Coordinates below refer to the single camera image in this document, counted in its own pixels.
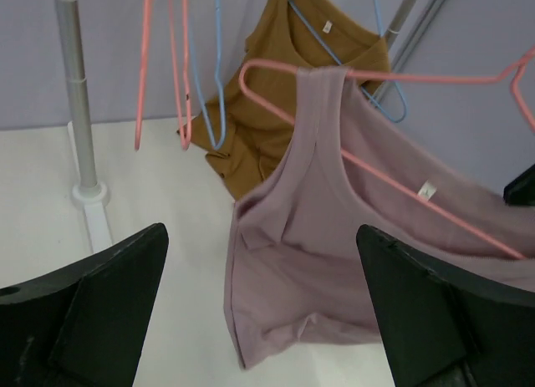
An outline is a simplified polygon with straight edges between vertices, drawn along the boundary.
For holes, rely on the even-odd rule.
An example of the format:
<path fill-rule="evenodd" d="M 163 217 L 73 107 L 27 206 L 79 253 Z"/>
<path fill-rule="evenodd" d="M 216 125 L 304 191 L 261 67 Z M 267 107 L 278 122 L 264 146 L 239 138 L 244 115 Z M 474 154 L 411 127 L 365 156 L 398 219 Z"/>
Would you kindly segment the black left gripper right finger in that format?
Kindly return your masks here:
<path fill-rule="evenodd" d="M 361 226 L 356 245 L 397 386 L 532 386 L 534 263 L 486 275 Z"/>

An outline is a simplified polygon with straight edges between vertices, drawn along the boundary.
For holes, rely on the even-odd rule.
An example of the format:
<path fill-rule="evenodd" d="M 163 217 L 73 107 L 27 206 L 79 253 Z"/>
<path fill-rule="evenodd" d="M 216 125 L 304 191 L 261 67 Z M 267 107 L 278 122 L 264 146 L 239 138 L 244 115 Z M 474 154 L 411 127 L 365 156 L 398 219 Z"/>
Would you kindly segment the blue hanger with brown top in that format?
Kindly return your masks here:
<path fill-rule="evenodd" d="M 371 0 L 376 33 L 355 23 L 329 0 L 288 0 L 291 10 L 326 52 L 328 63 L 361 70 L 388 71 L 390 63 L 386 31 L 382 23 L 379 0 Z"/>

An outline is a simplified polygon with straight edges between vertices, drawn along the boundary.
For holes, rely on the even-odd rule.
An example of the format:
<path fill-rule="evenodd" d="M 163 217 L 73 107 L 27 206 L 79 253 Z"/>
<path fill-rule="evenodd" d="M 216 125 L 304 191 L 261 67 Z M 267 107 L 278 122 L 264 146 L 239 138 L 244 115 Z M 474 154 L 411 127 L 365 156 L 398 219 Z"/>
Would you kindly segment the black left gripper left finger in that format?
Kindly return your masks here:
<path fill-rule="evenodd" d="M 3 386 L 131 386 L 169 237 L 152 224 L 58 270 L 1 290 Z"/>

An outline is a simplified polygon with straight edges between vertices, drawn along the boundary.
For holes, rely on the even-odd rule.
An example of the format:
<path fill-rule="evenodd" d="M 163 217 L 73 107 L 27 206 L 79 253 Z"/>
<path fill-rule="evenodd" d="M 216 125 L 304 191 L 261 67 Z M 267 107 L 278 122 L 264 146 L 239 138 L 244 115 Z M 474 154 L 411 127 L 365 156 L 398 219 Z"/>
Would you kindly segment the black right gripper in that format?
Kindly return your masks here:
<path fill-rule="evenodd" d="M 535 165 L 506 185 L 503 200 L 509 206 L 535 205 Z"/>

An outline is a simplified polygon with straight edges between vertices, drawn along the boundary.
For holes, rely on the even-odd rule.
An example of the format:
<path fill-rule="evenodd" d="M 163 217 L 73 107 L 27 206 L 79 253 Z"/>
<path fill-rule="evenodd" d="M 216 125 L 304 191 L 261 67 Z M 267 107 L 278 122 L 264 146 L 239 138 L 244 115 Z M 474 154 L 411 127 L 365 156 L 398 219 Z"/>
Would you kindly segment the pink hanger with pink top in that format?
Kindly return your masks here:
<path fill-rule="evenodd" d="M 397 226 L 410 237 L 449 252 L 471 255 L 497 251 L 516 259 L 534 254 L 534 210 L 515 208 L 436 160 L 403 136 L 357 90 L 356 79 L 407 80 L 437 84 L 485 84 L 497 77 L 440 77 L 356 71 L 346 67 L 303 69 L 268 59 L 252 59 L 239 75 L 242 92 L 288 123 L 301 125 L 271 101 L 247 87 L 250 68 L 294 74 L 298 91 L 321 88 L 311 109 L 327 129 L 320 134 L 334 148 L 335 162 L 327 165 L 343 178 L 350 195 L 381 218 L 381 225 Z"/>

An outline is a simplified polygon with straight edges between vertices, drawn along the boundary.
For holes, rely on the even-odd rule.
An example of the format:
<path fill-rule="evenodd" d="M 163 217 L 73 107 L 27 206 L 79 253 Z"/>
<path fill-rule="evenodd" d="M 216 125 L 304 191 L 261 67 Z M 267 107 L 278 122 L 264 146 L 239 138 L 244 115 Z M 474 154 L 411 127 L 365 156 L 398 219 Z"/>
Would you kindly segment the pink tank top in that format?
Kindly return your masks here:
<path fill-rule="evenodd" d="M 492 274 L 497 251 L 471 255 L 420 242 L 350 195 L 335 162 L 335 140 L 311 109 L 321 88 L 297 90 L 292 139 L 276 170 L 235 206 L 225 281 L 224 313 L 239 364 L 250 369 L 297 343 L 371 344 L 380 340 L 356 234 L 370 225 L 457 266 Z"/>

